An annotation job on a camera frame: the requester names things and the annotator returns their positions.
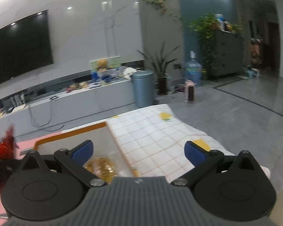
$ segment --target hanging ivy plant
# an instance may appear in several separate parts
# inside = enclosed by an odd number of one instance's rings
[[[242,35],[242,29],[237,24],[232,24],[232,31],[233,34]]]
[[[191,31],[198,33],[198,39],[202,47],[203,67],[210,75],[217,70],[215,50],[215,30],[218,28],[218,20],[214,14],[206,14],[189,25]]]
[[[159,10],[161,15],[166,14],[167,8],[167,0],[144,0],[147,4],[151,5],[155,10]],[[173,18],[173,20],[180,19],[174,13],[169,13],[169,16]]]

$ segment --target blue trash can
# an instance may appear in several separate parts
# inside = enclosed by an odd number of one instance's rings
[[[136,106],[139,108],[154,103],[154,71],[147,69],[132,74],[133,91]]]

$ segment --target gray tile floor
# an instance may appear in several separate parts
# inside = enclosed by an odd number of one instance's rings
[[[214,89],[216,85],[235,80],[226,78],[198,87],[194,103],[185,103],[183,93],[158,98],[160,103],[169,104],[180,120],[206,132],[228,151],[238,154],[249,150],[261,165],[270,169],[272,184],[280,191],[283,188],[283,116],[277,113],[283,115],[283,80],[263,76]]]

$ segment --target television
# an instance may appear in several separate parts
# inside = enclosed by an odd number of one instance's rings
[[[47,10],[0,29],[0,84],[53,64]]]

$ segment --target gray cabinet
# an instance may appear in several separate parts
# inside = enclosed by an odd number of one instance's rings
[[[243,37],[225,31],[216,32],[217,71],[215,76],[238,73],[243,66]]]

